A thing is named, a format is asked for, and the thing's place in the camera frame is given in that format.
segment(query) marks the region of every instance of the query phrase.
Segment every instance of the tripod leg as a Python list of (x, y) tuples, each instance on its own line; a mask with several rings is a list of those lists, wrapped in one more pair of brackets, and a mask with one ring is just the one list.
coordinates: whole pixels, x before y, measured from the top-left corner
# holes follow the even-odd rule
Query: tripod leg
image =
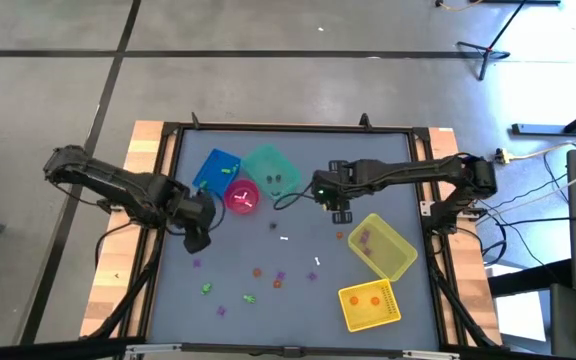
[(481, 71), (479, 71), (479, 81), (484, 79), (486, 76), (486, 68), (488, 67), (488, 58), (490, 57), (490, 50), (486, 50), (484, 53), (484, 62), (481, 64)]

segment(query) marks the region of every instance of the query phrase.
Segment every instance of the black cable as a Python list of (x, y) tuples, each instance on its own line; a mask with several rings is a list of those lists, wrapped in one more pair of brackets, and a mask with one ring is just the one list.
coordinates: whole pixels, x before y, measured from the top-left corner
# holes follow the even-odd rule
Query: black cable
[(57, 184), (55, 184), (55, 183), (53, 183), (53, 182), (51, 182), (50, 185), (56, 187), (57, 190), (61, 191), (62, 193), (70, 196), (71, 198), (73, 198), (73, 199), (75, 199), (75, 200), (77, 200), (77, 201), (79, 201), (79, 202), (81, 202), (81, 203), (83, 203), (83, 204), (90, 205), (90, 206), (99, 206), (99, 205), (97, 205), (97, 203), (94, 203), (94, 202), (92, 202), (92, 201), (86, 201), (86, 200), (84, 200), (84, 199), (82, 199), (82, 198), (76, 197), (75, 195), (73, 195), (73, 194), (71, 194), (70, 192), (68, 192), (68, 190), (61, 188), (59, 185), (57, 185)]
[[(306, 188), (300, 192), (300, 193), (288, 193), (285, 195), (282, 195), (279, 197), (279, 199), (275, 200), (275, 203), (272, 205), (272, 208), (275, 210), (283, 210), (287, 207), (289, 207), (290, 205), (294, 204), (297, 200), (299, 200), (299, 198), (306, 198), (306, 199), (311, 199), (311, 200), (315, 200), (315, 198), (313, 196), (310, 195), (306, 195), (306, 192), (308, 192), (308, 190), (310, 190), (310, 188), (312, 187), (312, 181), (310, 182), (310, 184), (308, 184), (308, 186), (306, 186)], [(291, 201), (289, 201), (288, 203), (278, 206), (279, 202), (289, 196), (294, 196), (295, 198), (292, 199)]]
[(519, 225), (519, 224), (528, 224), (528, 223), (533, 223), (533, 222), (545, 222), (545, 221), (561, 221), (561, 220), (576, 220), (576, 216), (573, 217), (558, 217), (558, 218), (545, 218), (545, 219), (530, 219), (530, 220), (520, 220), (520, 221), (515, 221), (512, 223), (506, 223), (504, 225), (498, 225), (498, 226), (513, 226), (513, 225)]
[[(486, 204), (483, 200), (479, 200), (482, 204), (484, 204), (486, 207), (490, 208), (490, 205)], [(548, 266), (546, 266), (546, 264), (544, 264), (541, 260), (539, 260), (535, 254), (532, 253), (532, 251), (530, 250), (530, 247), (528, 247), (528, 244), (526, 243), (526, 241), (524, 240), (524, 237), (521, 235), (521, 232), (519, 232), (519, 230), (517, 230), (516, 227), (514, 227), (513, 223), (508, 223), (503, 216), (501, 216), (501, 214), (499, 213), (499, 211), (497, 211), (496, 209), (492, 209), (494, 212), (497, 213), (497, 216), (499, 216), (499, 219), (505, 224), (505, 225), (501, 225), (499, 223), (499, 221), (492, 215), (488, 214), (488, 216), (490, 216), (493, 220), (495, 220), (496, 225), (500, 228), (503, 229), (505, 226), (509, 226), (511, 229), (515, 230), (515, 232), (517, 233), (517, 235), (519, 235), (519, 239), (521, 239), (521, 242), (524, 244), (524, 247), (526, 248), (526, 250), (528, 251), (528, 254), (530, 255), (531, 258), (533, 258), (535, 261), (537, 261), (541, 266), (544, 267), (544, 269), (546, 269), (546, 271), (548, 271), (548, 273), (550, 274), (550, 276), (553, 277), (553, 279), (557, 282), (557, 283), (561, 283), (561, 281), (559, 281), (559, 278), (557, 278), (557, 275), (555, 275), (554, 272), (552, 272), (552, 270), (550, 270), (550, 268)], [(502, 250), (505, 252), (506, 246), (502, 246)], [(497, 257), (497, 259), (495, 259), (496, 261), (501, 260), (501, 255)]]
[(464, 228), (460, 228), (457, 227), (457, 230), (459, 231), (463, 231), (465, 233), (468, 233), (470, 235), (472, 235), (475, 239), (477, 239), (477, 241), (479, 241), (479, 249), (481, 249), (481, 252), (484, 251), (484, 243), (483, 241), (481, 241), (481, 238), (479, 237), (479, 235), (477, 235), (474, 231), (468, 230), (468, 229), (464, 229)]
[(526, 196), (534, 193), (535, 191), (539, 191), (539, 190), (545, 188), (546, 186), (552, 184), (553, 182), (556, 182), (557, 180), (561, 180), (561, 179), (564, 178), (566, 175), (567, 175), (567, 174), (563, 174), (563, 175), (561, 175), (560, 177), (556, 178), (555, 180), (550, 180), (550, 181), (548, 181), (547, 183), (541, 185), (540, 187), (535, 188), (535, 189), (532, 189), (532, 190), (528, 191), (528, 192), (525, 193), (525, 194), (521, 194), (521, 195), (515, 196), (515, 197), (512, 198), (511, 200), (502, 201), (502, 202), (500, 202), (499, 204), (497, 204), (497, 205), (495, 205), (495, 206), (492, 206), (491, 209), (499, 209), (499, 208), (500, 208), (501, 206), (503, 206), (503, 205), (510, 204), (511, 202), (513, 202), (513, 201), (515, 201), (515, 200), (517, 200), (517, 199), (521, 199), (522, 197), (526, 197)]
[[(219, 225), (221, 225), (221, 223), (224, 221), (224, 218), (226, 217), (226, 203), (224, 202), (224, 199), (221, 197), (221, 195), (211, 192), (213, 195), (215, 195), (215, 197), (217, 197), (217, 199), (219, 199), (219, 202), (221, 203), (221, 216), (219, 217), (219, 220), (217, 221), (217, 223), (213, 226), (211, 226), (208, 229), (208, 232), (211, 232), (213, 230), (215, 230), (217, 227), (219, 227)], [(170, 235), (174, 235), (174, 236), (185, 236), (186, 233), (185, 232), (174, 232), (173, 230), (170, 230), (170, 228), (168, 228), (167, 226), (164, 227), (164, 230), (170, 234)]]
[(99, 252), (101, 249), (101, 244), (104, 241), (104, 239), (106, 238), (106, 236), (114, 233), (115, 231), (119, 231), (125, 227), (127, 227), (128, 225), (131, 225), (132, 221), (128, 221), (127, 223), (123, 224), (123, 225), (119, 225), (116, 228), (112, 228), (108, 231), (106, 231), (103, 235), (101, 235), (99, 237), (99, 240), (97, 240), (97, 245), (95, 246), (95, 269), (97, 268), (97, 265), (99, 265)]

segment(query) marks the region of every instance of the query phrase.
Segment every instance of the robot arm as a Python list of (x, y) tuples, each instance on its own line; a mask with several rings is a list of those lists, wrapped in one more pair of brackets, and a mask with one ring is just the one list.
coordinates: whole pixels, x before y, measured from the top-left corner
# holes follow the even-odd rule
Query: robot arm
[(135, 174), (94, 159), (80, 146), (55, 149), (44, 166), (46, 180), (53, 185), (80, 184), (105, 199), (97, 204), (107, 212), (122, 206), (132, 221), (147, 228), (171, 223), (185, 229), (184, 246), (189, 253), (210, 244), (208, 229), (215, 204), (206, 193), (190, 195), (183, 184), (160, 174)]
[(457, 214), (476, 199), (486, 199), (497, 192), (495, 171), (491, 162), (482, 158), (456, 154), (439, 160), (386, 164), (378, 160), (336, 161), (336, 171), (314, 172), (312, 195), (315, 201), (331, 211), (345, 211), (349, 200), (372, 195), (395, 184), (446, 181), (455, 191), (430, 207), (424, 221), (440, 234), (455, 233)]

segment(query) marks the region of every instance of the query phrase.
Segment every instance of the gray floor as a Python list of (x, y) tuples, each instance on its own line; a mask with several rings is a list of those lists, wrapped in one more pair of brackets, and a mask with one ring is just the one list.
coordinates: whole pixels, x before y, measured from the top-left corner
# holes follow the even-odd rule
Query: gray floor
[[(129, 0), (0, 0), (0, 48), (115, 49)], [(451, 1), (455, 6), (466, 1)], [(454, 50), (487, 44), (513, 5), (461, 13), (432, 1), (154, 1), (141, 6), (130, 49)], [(511, 137), (514, 122), (566, 123), (576, 117), (576, 2), (528, 7), (499, 46), (513, 56), (473, 77), (463, 60), (126, 59), (95, 156), (122, 164), (137, 119), (354, 124), (455, 129), (460, 149), (523, 154), (562, 139)], [(10, 344), (37, 276), (64, 196), (42, 179), (55, 146), (81, 144), (92, 124), (110, 59), (0, 58), (0, 345)], [(564, 153), (549, 157), (555, 172)], [(540, 158), (498, 171), (496, 204), (548, 180)], [(507, 220), (566, 213), (557, 196)], [(76, 338), (93, 277), (93, 246), (107, 216), (79, 206), (39, 341)], [(542, 261), (570, 254), (565, 223), (525, 225)], [(486, 243), (498, 239), (487, 223)], [(506, 260), (534, 266), (509, 233)]]

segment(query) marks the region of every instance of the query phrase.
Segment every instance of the yellow bin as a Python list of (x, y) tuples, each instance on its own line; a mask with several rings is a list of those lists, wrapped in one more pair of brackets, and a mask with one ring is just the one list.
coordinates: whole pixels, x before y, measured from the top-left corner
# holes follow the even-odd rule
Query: yellow bin
[(339, 290), (348, 331), (355, 332), (399, 321), (401, 313), (386, 279)]
[(382, 279), (397, 281), (417, 250), (379, 215), (370, 214), (348, 236), (348, 246)]

